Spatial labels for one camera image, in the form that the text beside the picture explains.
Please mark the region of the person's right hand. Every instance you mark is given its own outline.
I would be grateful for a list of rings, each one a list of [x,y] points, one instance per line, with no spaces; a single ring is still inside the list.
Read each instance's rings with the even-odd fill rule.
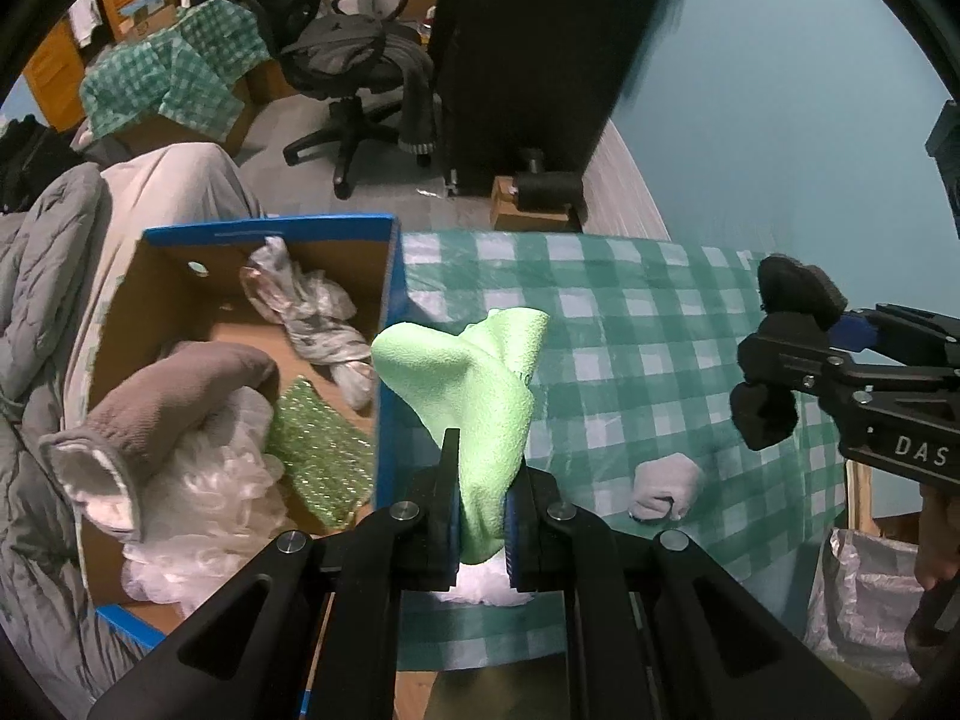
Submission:
[[[914,573],[926,592],[958,574],[960,507],[957,496],[947,496],[932,486],[921,488],[918,556]]]

